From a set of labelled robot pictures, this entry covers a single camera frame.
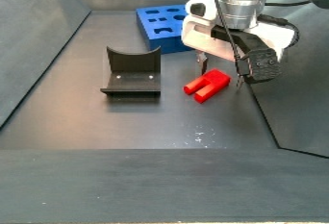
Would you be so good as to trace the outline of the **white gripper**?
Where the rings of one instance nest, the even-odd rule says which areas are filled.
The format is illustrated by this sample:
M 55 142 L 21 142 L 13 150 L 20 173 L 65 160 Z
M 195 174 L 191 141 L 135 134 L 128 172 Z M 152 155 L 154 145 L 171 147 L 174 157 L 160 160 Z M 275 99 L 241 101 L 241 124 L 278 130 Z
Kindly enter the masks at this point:
M 184 5 L 180 40 L 196 50 L 200 74 L 207 71 L 206 53 L 234 60 L 230 42 L 239 54 L 254 48 L 271 48 L 281 59 L 283 50 L 295 43 L 295 29 L 286 21 L 261 13 L 265 0 L 218 0 L 218 4 L 222 15 L 214 0 L 188 0 Z M 238 75 L 237 90 L 243 83 L 245 76 Z

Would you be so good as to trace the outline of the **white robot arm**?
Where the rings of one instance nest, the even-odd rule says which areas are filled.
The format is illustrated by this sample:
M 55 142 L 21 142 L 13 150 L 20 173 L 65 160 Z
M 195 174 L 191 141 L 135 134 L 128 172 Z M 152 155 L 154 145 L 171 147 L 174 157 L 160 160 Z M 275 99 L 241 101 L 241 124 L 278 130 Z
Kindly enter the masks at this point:
M 306 1 L 329 9 L 329 0 Z M 282 53 L 299 40 L 287 20 L 262 13 L 267 5 L 266 0 L 188 0 L 184 5 L 182 43 L 196 50 L 199 63 L 208 54 L 234 62 L 249 84 L 279 75 Z

